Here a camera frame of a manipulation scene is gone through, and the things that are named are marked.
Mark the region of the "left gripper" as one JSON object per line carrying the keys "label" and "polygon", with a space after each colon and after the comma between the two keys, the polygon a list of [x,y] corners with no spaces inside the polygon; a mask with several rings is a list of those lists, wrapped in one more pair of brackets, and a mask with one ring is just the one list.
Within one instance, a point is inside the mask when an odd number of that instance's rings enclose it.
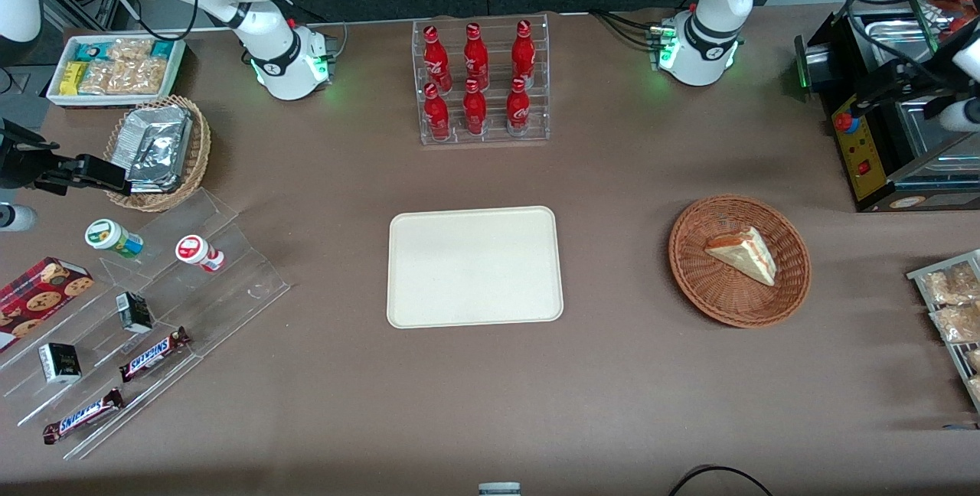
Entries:
{"label": "left gripper", "polygon": [[942,82],[938,75],[931,77],[906,61],[892,59],[880,67],[884,80],[859,80],[855,116],[881,116],[889,104],[925,100],[924,119],[938,119],[947,106],[959,95],[952,82]]}

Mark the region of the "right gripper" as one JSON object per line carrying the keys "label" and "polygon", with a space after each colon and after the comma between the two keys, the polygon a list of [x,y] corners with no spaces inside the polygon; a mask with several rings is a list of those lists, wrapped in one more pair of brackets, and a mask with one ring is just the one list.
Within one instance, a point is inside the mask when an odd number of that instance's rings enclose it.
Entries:
{"label": "right gripper", "polygon": [[74,161],[54,153],[60,148],[58,143],[48,142],[40,134],[4,119],[1,133],[1,188],[4,190],[39,189],[64,196],[70,187],[91,187],[111,194],[132,193],[126,170],[112,162],[95,155],[77,155],[76,181],[70,168]]}

